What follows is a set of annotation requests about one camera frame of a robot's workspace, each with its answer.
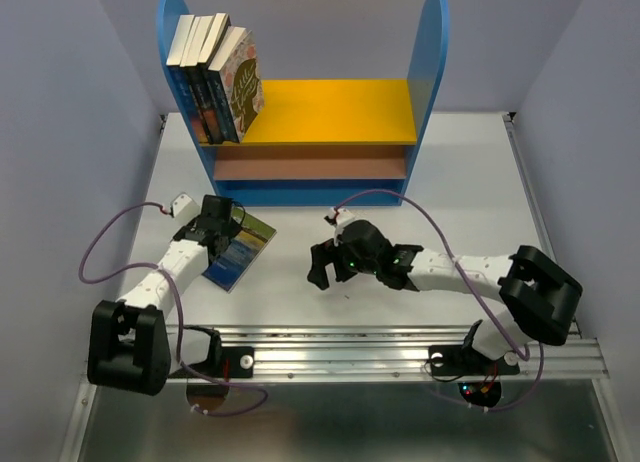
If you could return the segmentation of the Three Days to See book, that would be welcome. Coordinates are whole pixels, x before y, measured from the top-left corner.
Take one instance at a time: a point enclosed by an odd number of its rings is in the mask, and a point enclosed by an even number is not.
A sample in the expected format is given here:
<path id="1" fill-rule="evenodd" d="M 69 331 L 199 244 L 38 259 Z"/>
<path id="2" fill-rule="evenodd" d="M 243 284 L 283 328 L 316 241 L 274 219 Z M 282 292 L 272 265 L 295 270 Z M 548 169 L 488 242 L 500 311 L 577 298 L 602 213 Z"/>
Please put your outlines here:
<path id="1" fill-rule="evenodd" d="M 197 65 L 204 40 L 207 35 L 207 18 L 203 16 L 189 15 L 191 22 L 186 45 L 183 51 L 180 67 L 183 70 L 191 94 L 194 100 L 196 113 L 199 117 L 201 128 L 198 130 L 198 140 L 202 145 L 210 145 L 213 142 L 213 136 L 209 130 L 202 107 L 201 90 L 199 89 Z"/>

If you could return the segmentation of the Nineteen Eighty-Four dark book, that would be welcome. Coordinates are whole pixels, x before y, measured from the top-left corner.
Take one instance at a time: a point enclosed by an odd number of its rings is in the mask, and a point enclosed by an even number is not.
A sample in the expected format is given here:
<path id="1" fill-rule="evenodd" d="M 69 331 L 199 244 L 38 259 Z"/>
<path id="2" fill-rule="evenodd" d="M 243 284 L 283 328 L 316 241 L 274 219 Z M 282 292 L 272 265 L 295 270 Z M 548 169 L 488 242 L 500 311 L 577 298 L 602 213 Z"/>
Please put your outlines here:
<path id="1" fill-rule="evenodd" d="M 231 27 L 228 13 L 218 12 L 215 15 L 214 24 L 210 33 L 210 48 L 212 49 L 208 62 L 208 85 L 214 97 L 218 121 L 223 132 L 224 142 L 239 143 L 239 131 L 236 128 L 234 115 L 230 105 L 230 95 L 227 94 L 227 85 L 223 72 L 231 54 L 233 37 L 229 33 Z"/>

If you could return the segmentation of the blue green landscape book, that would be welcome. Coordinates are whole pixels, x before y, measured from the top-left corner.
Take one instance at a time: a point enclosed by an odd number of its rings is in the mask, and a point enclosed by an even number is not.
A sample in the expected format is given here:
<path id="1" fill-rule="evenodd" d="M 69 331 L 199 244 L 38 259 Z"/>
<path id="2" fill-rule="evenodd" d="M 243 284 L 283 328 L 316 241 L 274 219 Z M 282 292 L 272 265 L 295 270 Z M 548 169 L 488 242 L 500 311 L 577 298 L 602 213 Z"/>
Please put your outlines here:
<path id="1" fill-rule="evenodd" d="M 207 280 L 227 293 L 235 288 L 277 233 L 274 227 L 252 214 L 245 214 L 242 208 L 235 207 L 232 217 L 241 225 L 240 232 L 228 249 L 203 273 Z"/>

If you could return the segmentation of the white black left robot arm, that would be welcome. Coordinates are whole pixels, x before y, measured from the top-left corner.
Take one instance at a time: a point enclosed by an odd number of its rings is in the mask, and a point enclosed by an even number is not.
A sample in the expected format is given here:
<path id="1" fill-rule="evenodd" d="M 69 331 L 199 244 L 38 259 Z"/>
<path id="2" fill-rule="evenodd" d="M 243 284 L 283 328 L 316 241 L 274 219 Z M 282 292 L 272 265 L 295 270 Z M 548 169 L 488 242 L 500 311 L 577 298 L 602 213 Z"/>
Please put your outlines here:
<path id="1" fill-rule="evenodd" d="M 145 277 L 114 301 L 103 300 L 91 317 L 87 378 L 97 386 L 156 395 L 181 366 L 184 331 L 171 336 L 166 318 L 184 315 L 180 297 L 229 248 L 241 225 L 231 198 L 206 195 L 200 204 L 182 193 L 166 208 L 181 227 L 157 263 L 129 264 L 112 275 L 144 268 Z"/>

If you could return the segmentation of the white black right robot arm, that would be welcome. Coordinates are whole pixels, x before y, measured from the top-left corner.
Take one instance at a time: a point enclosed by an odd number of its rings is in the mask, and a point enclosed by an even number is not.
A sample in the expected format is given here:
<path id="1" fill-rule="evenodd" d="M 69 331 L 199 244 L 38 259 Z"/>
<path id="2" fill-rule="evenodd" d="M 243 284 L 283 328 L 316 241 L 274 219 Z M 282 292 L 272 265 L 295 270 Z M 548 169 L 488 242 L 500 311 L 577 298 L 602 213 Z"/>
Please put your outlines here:
<path id="1" fill-rule="evenodd" d="M 394 290 L 455 292 L 502 303 L 503 311 L 474 322 L 462 343 L 431 348 L 434 376 L 517 374 L 519 361 L 528 356 L 512 362 L 505 357 L 530 342 L 564 345 L 583 293 L 574 277 L 536 247 L 522 245 L 507 256 L 453 257 L 421 245 L 393 244 L 366 220 L 337 229 L 310 252 L 307 279 L 321 290 L 328 289 L 326 268 L 333 266 L 339 282 L 367 274 Z"/>

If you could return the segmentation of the A Tale of Two Cities book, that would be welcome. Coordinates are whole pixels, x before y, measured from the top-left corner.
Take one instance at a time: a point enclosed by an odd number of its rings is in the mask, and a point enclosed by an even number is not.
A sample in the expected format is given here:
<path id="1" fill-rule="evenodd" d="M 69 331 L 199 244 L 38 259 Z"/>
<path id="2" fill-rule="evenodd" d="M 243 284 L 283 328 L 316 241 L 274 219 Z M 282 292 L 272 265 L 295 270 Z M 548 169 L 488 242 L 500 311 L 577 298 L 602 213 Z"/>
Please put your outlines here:
<path id="1" fill-rule="evenodd" d="M 208 62 L 212 49 L 210 48 L 210 33 L 214 24 L 213 15 L 201 16 L 198 19 L 193 41 L 193 61 L 195 62 L 194 80 L 195 91 L 210 145 L 223 142 L 223 132 L 218 121 L 214 97 L 208 85 Z"/>

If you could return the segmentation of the Little Women floral book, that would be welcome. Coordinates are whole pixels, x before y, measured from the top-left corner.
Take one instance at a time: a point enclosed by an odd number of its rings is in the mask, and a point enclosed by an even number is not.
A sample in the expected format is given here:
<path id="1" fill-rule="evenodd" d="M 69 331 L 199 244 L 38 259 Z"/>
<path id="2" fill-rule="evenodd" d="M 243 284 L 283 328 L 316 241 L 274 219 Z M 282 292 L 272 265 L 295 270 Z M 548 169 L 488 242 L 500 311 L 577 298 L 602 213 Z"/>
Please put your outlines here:
<path id="1" fill-rule="evenodd" d="M 229 33 L 233 43 L 223 75 L 241 143 L 264 108 L 265 99 L 253 32 L 244 27 L 231 26 Z"/>

